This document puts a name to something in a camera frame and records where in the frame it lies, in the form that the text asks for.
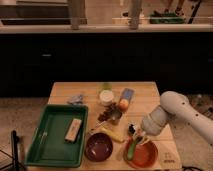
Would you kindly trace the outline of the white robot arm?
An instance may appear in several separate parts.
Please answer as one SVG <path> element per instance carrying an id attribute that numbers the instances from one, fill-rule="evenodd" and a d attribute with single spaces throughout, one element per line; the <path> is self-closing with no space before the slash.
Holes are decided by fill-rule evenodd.
<path id="1" fill-rule="evenodd" d="M 170 116 L 176 116 L 188 122 L 191 127 L 213 146 L 213 120 L 195 110 L 188 98 L 174 91 L 166 91 L 160 96 L 160 104 L 141 120 L 140 135 L 157 136 L 169 122 Z"/>

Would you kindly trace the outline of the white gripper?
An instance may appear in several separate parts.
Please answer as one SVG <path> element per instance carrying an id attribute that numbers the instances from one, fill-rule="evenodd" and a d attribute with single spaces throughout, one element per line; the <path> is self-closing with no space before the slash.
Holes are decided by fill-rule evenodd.
<path id="1" fill-rule="evenodd" d="M 168 123 L 168 113 L 158 105 L 150 114 L 144 116 L 141 121 L 142 130 L 133 134 L 135 144 L 146 144 L 150 141 L 147 135 L 157 136 Z"/>

